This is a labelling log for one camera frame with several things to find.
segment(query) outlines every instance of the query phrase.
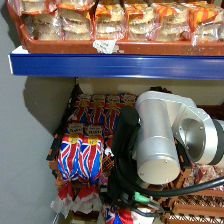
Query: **gray wall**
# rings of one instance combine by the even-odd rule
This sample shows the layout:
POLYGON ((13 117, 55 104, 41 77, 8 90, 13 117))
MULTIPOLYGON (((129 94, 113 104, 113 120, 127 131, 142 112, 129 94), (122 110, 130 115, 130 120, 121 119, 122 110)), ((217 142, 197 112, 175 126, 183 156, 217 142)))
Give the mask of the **gray wall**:
MULTIPOLYGON (((57 192, 45 158, 74 80, 10 74, 7 55, 19 41, 3 2, 0 10, 0 223, 48 224, 57 192)), ((80 85, 86 93, 137 94, 161 85, 197 104, 224 101, 223 81, 80 78, 80 85)))

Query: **orange tray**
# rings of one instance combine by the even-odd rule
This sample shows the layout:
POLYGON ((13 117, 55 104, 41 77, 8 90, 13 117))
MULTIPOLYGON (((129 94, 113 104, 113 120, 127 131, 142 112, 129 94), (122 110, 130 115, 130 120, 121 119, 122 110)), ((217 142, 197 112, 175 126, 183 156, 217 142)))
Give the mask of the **orange tray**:
MULTIPOLYGON (((29 53, 40 54, 97 54, 93 41, 38 41, 26 31, 22 17, 9 6, 9 14, 15 23, 20 42, 29 53)), ((224 41, 200 43, 192 46, 190 41, 176 42, 134 42, 117 41, 115 54, 137 55, 186 55, 186 56, 224 56, 224 41)))

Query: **blue shelf edge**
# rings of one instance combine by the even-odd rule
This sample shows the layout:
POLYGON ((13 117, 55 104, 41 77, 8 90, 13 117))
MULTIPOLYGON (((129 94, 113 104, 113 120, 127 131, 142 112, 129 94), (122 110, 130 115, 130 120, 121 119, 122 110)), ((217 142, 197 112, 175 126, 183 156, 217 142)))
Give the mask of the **blue shelf edge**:
POLYGON ((224 80, 224 56, 9 55, 16 76, 224 80))

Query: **snack package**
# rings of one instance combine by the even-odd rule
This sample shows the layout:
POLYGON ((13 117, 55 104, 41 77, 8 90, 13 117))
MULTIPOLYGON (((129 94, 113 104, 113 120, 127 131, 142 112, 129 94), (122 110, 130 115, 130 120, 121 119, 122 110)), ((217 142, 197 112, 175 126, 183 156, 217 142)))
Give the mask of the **snack package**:
MULTIPOLYGON (((205 183, 210 180, 214 180, 216 178, 220 177, 214 168, 214 166, 210 165, 200 165, 200 168, 198 170, 198 174, 195 178, 194 183, 195 184, 201 184, 205 183)), ((216 188, 212 188, 213 190, 223 190, 223 186, 219 186, 216 188)))
POLYGON ((206 1, 182 3, 189 8, 189 24, 192 32, 192 45, 204 41, 218 41, 223 29, 224 10, 206 1))
POLYGON ((113 135, 116 125, 117 119, 121 110, 121 101, 119 95, 106 95, 106 104, 105 104, 105 136, 113 135))
POLYGON ((62 40, 61 20, 57 10, 49 14, 30 15, 25 25, 35 40, 62 40))
POLYGON ((74 123, 90 123, 89 119, 89 103, 91 96, 87 94, 79 94, 75 101, 72 115, 68 118, 68 122, 74 123))
POLYGON ((157 25, 151 39, 155 41, 178 41, 190 38, 188 8, 176 2, 153 3, 157 25))
POLYGON ((95 0, 56 0, 56 3, 61 9, 87 11, 95 4, 95 0))
POLYGON ((8 3, 18 16, 50 13, 56 9, 55 0, 9 0, 8 3))
POLYGON ((125 37, 126 21, 119 0, 100 0, 95 12, 95 39, 125 37))
POLYGON ((121 107, 124 106, 135 107, 137 96, 135 94, 122 93, 120 94, 120 99, 121 99, 121 107))
POLYGON ((144 0, 124 1, 128 40, 146 41, 154 27, 153 8, 144 0))
POLYGON ((58 155, 58 169, 65 185, 60 189, 58 196, 51 203, 51 208, 57 213, 67 217, 73 206, 72 181, 78 179, 78 158, 83 141, 83 133, 65 134, 62 138, 58 155))
POLYGON ((104 125, 105 95, 92 95, 89 104, 90 122, 94 125, 104 125))
POLYGON ((100 211, 101 202, 96 185, 101 173, 103 129, 100 126, 88 126, 79 154, 78 180, 83 187, 78 193, 72 210, 85 214, 100 211))
POLYGON ((64 40, 91 40, 92 22, 89 11, 61 9, 64 40))

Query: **shelf label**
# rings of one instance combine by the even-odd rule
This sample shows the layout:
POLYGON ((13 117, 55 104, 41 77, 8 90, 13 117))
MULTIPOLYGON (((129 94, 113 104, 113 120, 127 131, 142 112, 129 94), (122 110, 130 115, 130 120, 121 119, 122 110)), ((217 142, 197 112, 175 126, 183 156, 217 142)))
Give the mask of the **shelf label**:
POLYGON ((116 40, 95 40, 93 47, 97 49, 98 53, 112 54, 114 52, 116 40))

